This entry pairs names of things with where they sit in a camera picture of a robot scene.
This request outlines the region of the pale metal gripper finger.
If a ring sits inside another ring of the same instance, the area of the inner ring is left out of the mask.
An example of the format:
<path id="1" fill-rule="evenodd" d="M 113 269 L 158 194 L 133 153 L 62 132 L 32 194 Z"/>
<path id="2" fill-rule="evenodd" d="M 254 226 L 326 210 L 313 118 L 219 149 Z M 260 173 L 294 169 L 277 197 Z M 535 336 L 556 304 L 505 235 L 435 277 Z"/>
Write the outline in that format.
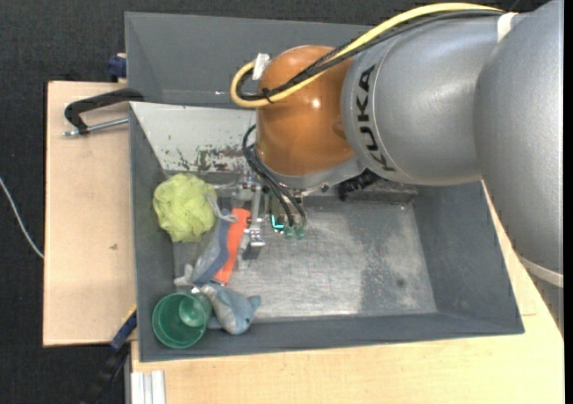
<path id="1" fill-rule="evenodd" d="M 242 234 L 239 246 L 237 248 L 236 260 L 235 260 L 236 271 L 243 271 L 247 269 L 249 266 L 248 261 L 244 258 L 244 254 L 247 251 L 249 244 L 250 244 L 249 232 L 245 231 Z"/>
<path id="2" fill-rule="evenodd" d="M 244 259 L 246 261 L 257 260 L 265 245 L 266 242 L 262 237 L 261 231 L 259 229 L 251 229 L 249 231 L 247 246 L 244 250 Z"/>

